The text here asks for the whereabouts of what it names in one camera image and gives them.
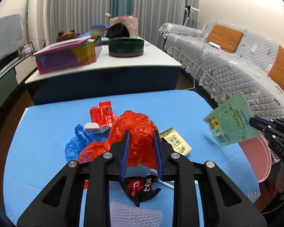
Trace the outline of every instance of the white curtain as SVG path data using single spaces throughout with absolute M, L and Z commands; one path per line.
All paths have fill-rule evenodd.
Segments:
M 91 25 L 109 25 L 105 13 L 109 0 L 48 0 L 48 35 L 50 44 L 56 41 L 59 31 L 89 32 Z
M 158 30 L 166 22 L 183 25 L 185 5 L 198 7 L 198 0 L 133 0 L 132 13 L 137 15 L 139 36 L 159 48 L 163 47 L 163 38 Z M 196 15 L 188 26 L 195 27 Z

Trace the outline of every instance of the red plastic bag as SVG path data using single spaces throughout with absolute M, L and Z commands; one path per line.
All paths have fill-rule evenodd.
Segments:
M 78 157 L 79 163 L 94 160 L 97 156 L 108 152 L 111 145 L 123 139 L 126 130 L 130 131 L 130 150 L 127 166 L 138 164 L 156 169 L 153 142 L 157 127 L 148 116 L 133 111 L 125 111 L 113 124 L 109 137 L 105 142 L 92 142 L 86 146 Z

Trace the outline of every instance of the dark green round container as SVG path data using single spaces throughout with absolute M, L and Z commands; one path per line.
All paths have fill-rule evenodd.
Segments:
M 115 37 L 109 39 L 108 53 L 114 57 L 135 57 L 144 52 L 144 40 L 132 37 Z

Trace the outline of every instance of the pink round container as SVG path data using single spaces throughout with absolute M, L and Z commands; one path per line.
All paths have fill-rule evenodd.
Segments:
M 256 138 L 239 142 L 246 158 L 248 159 L 258 182 L 263 182 L 271 170 L 271 155 L 266 140 L 258 135 Z

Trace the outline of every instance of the green packaging bag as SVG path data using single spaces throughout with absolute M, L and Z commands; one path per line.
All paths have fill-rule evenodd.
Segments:
M 246 98 L 242 92 L 236 92 L 203 121 L 208 124 L 214 139 L 221 146 L 225 146 L 259 135 L 258 130 L 249 125 L 251 117 L 254 117 L 254 114 Z

